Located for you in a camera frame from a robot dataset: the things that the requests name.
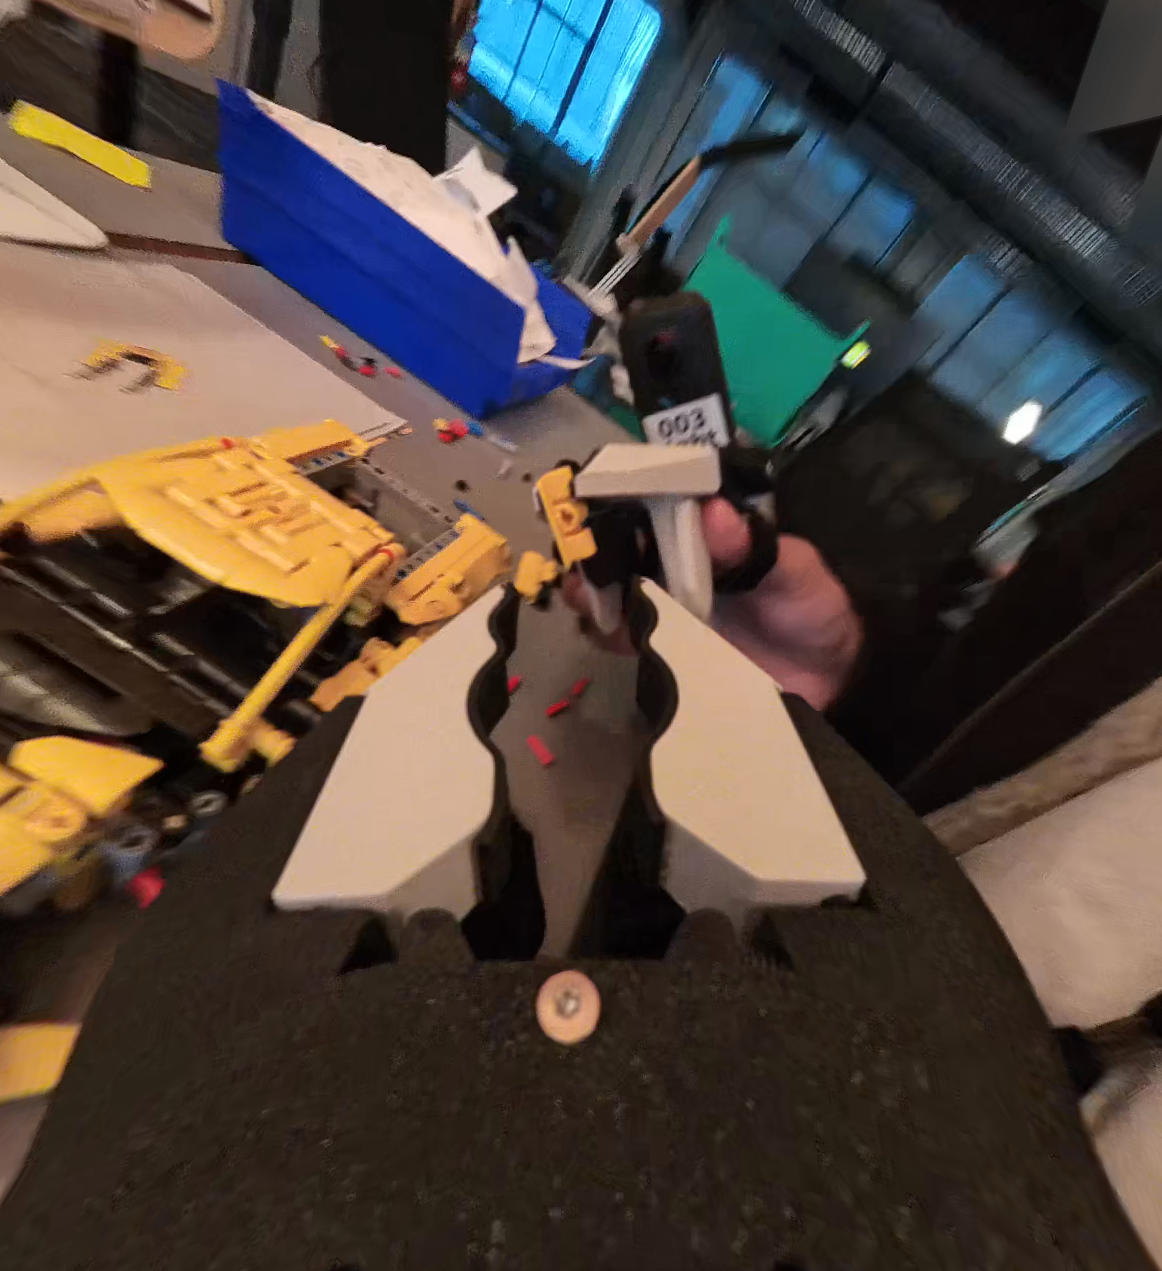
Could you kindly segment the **green plastic bin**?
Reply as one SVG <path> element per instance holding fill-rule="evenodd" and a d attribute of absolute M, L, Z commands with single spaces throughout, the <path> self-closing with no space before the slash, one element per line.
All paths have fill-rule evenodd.
<path fill-rule="evenodd" d="M 717 340 L 740 431 L 772 448 L 840 368 L 870 355 L 865 320 L 848 334 L 826 326 L 730 250 L 724 217 L 685 280 L 714 312 Z"/>

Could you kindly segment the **bright industrial window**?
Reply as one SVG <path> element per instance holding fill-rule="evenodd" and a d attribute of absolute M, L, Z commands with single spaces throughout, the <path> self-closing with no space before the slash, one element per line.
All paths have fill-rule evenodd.
<path fill-rule="evenodd" d="M 662 29 L 648 1 L 481 3 L 469 71 L 514 123 L 594 168 Z"/>

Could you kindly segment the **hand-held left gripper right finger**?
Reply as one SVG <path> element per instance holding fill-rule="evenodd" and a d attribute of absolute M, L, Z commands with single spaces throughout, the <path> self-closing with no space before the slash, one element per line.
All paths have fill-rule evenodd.
<path fill-rule="evenodd" d="M 852 906 L 852 844 L 778 683 L 658 583 L 629 611 L 648 745 L 580 925 L 580 950 L 660 958 L 685 918 L 746 934 L 773 912 Z"/>

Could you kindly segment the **row of dim windows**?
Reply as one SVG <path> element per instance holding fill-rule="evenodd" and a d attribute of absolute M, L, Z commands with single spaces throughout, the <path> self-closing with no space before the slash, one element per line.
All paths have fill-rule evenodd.
<path fill-rule="evenodd" d="M 770 314 L 842 347 L 832 378 L 864 404 L 916 375 L 1006 442 L 1072 463 L 1144 427 L 1160 390 L 1075 291 L 989 228 L 874 129 L 716 59 L 665 173 L 696 151 L 796 132 L 784 152 L 710 168 L 669 220 L 669 262 L 693 282 L 729 266 Z"/>

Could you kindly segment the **yellow brick panel piece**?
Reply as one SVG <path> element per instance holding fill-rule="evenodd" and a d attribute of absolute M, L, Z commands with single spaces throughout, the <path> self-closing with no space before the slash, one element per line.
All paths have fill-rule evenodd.
<path fill-rule="evenodd" d="M 39 1099 L 53 1092 L 81 1039 L 74 1024 L 0 1027 L 0 1104 Z"/>

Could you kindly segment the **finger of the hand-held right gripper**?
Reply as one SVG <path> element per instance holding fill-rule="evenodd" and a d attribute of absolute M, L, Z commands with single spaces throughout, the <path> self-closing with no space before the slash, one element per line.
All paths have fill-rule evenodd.
<path fill-rule="evenodd" d="M 721 486 L 720 451 L 706 443 L 612 442 L 574 474 L 574 494 L 584 501 L 705 498 Z"/>

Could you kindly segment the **white shirt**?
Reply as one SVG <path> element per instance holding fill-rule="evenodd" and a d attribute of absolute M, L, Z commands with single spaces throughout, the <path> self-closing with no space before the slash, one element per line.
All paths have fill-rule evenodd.
<path fill-rule="evenodd" d="M 1162 990 L 1162 757 L 970 849 L 961 864 L 1053 1025 L 1101 1025 Z M 1162 1061 L 1095 1139 L 1162 1268 Z"/>

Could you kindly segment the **crumpled white paper bags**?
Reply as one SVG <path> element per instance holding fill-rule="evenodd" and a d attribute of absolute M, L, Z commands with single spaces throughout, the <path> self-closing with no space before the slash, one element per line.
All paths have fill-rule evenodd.
<path fill-rule="evenodd" d="M 521 335 L 521 364 L 541 362 L 577 371 L 590 363 L 590 358 L 562 354 L 558 332 L 541 302 L 540 282 L 520 243 L 513 237 L 506 244 L 498 240 L 490 215 L 508 204 L 517 188 L 485 167 L 477 147 L 434 176 L 409 157 L 354 140 L 254 91 L 247 91 L 247 97 L 307 151 L 319 155 L 524 310 L 526 334 Z"/>

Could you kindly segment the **grey desk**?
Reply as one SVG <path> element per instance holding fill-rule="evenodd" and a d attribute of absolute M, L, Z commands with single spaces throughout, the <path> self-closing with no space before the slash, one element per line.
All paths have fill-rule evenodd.
<path fill-rule="evenodd" d="M 626 438 L 600 408 L 574 390 L 550 394 L 510 407 L 485 422 L 513 440 L 520 452 L 510 455 L 481 439 L 463 440 L 445 455 L 442 446 L 426 438 L 434 415 L 459 410 L 430 386 L 405 372 L 403 380 L 359 378 L 335 364 L 319 350 L 319 336 L 330 335 L 358 352 L 381 351 L 326 312 L 302 298 L 267 270 L 245 256 L 234 260 L 202 259 L 113 247 L 114 258 L 174 264 L 191 274 L 231 304 L 243 310 L 309 356 L 323 360 L 357 390 L 382 407 L 403 415 L 415 428 L 385 451 L 383 464 L 457 514 L 451 505 L 462 498 L 506 533 L 514 549 L 548 547 L 545 525 L 530 503 L 530 482 L 561 458 L 582 460 L 596 448 Z M 513 659 L 526 671 L 526 699 L 513 706 L 497 730 L 506 745 L 510 792 L 526 816 L 541 849 L 541 881 L 548 906 L 544 950 L 561 954 L 580 930 L 584 901 L 601 864 L 604 842 L 616 824 L 621 788 L 634 770 L 636 745 L 642 727 L 633 711 L 633 671 L 621 669 L 616 655 L 585 642 L 570 610 L 526 614 L 529 643 Z M 581 677 L 592 685 L 584 699 L 558 718 L 546 707 Z M 526 746 L 529 734 L 541 735 L 557 756 L 542 768 Z"/>

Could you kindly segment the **open instruction booklet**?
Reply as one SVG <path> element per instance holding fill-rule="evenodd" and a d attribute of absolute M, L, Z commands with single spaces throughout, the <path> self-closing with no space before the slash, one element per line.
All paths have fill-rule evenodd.
<path fill-rule="evenodd" d="M 174 264 L 0 242 L 0 497 L 209 436 L 405 420 Z"/>

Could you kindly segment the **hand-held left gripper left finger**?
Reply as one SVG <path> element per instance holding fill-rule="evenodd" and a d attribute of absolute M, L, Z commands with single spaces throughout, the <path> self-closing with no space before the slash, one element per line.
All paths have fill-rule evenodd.
<path fill-rule="evenodd" d="M 521 598 L 497 585 L 367 690 L 274 885 L 282 912 L 453 917 L 481 960 L 529 961 L 546 914 L 494 733 Z"/>

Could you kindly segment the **silver ribbed air duct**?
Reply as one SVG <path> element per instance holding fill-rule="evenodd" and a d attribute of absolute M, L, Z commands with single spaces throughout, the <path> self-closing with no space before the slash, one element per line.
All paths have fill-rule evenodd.
<path fill-rule="evenodd" d="M 1097 3 L 774 3 L 796 55 L 958 199 L 1162 363 L 1162 244 L 1131 239 L 1145 179 L 1073 135 Z"/>

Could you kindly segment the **person's right hand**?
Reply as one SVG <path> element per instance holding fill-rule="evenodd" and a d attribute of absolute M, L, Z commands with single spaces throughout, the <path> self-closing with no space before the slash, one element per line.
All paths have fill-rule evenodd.
<path fill-rule="evenodd" d="M 701 517 L 716 575 L 717 633 L 785 693 L 828 711 L 864 643 L 844 583 L 804 538 L 777 533 L 766 550 L 754 538 L 757 521 L 725 498 L 705 501 Z"/>

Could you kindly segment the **yellow brick beam piece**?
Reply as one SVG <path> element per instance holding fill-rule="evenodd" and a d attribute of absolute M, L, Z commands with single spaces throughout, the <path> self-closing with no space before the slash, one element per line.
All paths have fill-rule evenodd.
<path fill-rule="evenodd" d="M 593 558 L 598 545 L 589 525 L 589 507 L 577 498 L 577 468 L 564 463 L 548 471 L 534 486 L 534 505 L 548 523 L 558 562 L 565 570 Z"/>

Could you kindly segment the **wooden document stand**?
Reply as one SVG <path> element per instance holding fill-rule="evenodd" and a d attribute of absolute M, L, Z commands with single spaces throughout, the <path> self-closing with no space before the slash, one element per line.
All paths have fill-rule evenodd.
<path fill-rule="evenodd" d="M 221 235 L 214 72 L 241 3 L 0 3 L 0 240 L 234 260 Z M 145 160 L 150 189 L 18 136 L 29 101 Z"/>

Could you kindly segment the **blue plastic bin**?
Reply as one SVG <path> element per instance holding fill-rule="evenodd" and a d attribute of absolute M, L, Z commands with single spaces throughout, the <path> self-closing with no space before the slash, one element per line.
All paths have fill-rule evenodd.
<path fill-rule="evenodd" d="M 570 386 L 592 312 L 534 271 L 558 338 L 520 363 L 526 314 L 319 156 L 243 88 L 218 80 L 223 239 L 478 419 Z"/>

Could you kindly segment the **yellow paper note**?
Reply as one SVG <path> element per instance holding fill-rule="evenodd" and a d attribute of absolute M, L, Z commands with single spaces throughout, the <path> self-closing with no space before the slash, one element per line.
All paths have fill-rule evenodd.
<path fill-rule="evenodd" d="M 130 188 L 153 187 L 153 171 L 145 160 L 42 107 L 18 101 L 7 120 L 18 136 L 69 153 Z"/>

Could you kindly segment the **yellow brick car model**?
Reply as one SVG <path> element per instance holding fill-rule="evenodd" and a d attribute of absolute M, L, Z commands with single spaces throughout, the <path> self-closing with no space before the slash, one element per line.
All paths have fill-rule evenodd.
<path fill-rule="evenodd" d="M 556 581 L 385 439 L 210 436 L 0 501 L 0 906 L 163 860 L 513 571 Z"/>

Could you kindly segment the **cluster of red black pins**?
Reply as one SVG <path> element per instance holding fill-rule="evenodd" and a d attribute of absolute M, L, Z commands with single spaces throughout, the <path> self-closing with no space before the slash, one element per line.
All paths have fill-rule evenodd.
<path fill-rule="evenodd" d="M 355 375 L 367 379 L 377 379 L 379 376 L 387 376 L 395 380 L 405 379 L 405 372 L 391 362 L 355 354 L 330 335 L 322 335 L 321 343 L 331 356 L 335 358 L 339 366 Z"/>

